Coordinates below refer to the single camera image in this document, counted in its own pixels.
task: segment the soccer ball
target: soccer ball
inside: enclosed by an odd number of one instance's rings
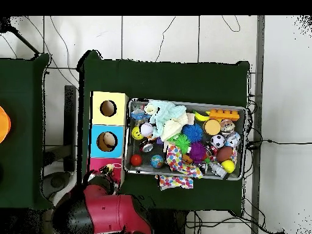
[[[225,139],[222,135],[214,135],[210,142],[212,143],[212,145],[216,148],[221,148],[223,147],[224,143],[225,143]]]

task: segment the green table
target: green table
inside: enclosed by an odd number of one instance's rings
[[[0,106],[11,131],[0,144],[0,208],[49,209],[40,191],[43,167],[42,79],[49,55],[0,58]]]
[[[82,174],[87,170],[88,129],[91,91],[125,93],[129,98],[246,107],[248,62],[154,63],[130,60],[101,60],[88,51],[80,60],[80,89],[83,100]],[[160,191],[152,175],[127,174],[120,193],[140,198],[146,208],[176,210],[231,210],[241,214],[242,180],[195,179],[194,189]]]

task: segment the polka dot fabric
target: polka dot fabric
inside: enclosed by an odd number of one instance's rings
[[[166,162],[170,166],[171,171],[178,171],[185,175],[202,178],[202,172],[195,165],[188,165],[182,161],[181,149],[173,144],[168,145]]]
[[[194,181],[190,177],[168,177],[158,175],[155,176],[156,179],[158,179],[158,177],[159,187],[161,190],[165,190],[167,188],[175,188],[177,186],[186,189],[194,188]]]

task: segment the pink box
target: pink box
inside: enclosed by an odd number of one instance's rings
[[[112,179],[119,183],[121,179],[121,158],[90,158],[90,171],[92,169],[98,171],[108,164],[114,164]]]

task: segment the banana toy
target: banana toy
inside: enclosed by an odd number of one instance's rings
[[[193,113],[195,114],[195,118],[198,121],[207,121],[210,117],[209,116],[203,116],[201,114],[199,114],[197,111],[193,110]]]

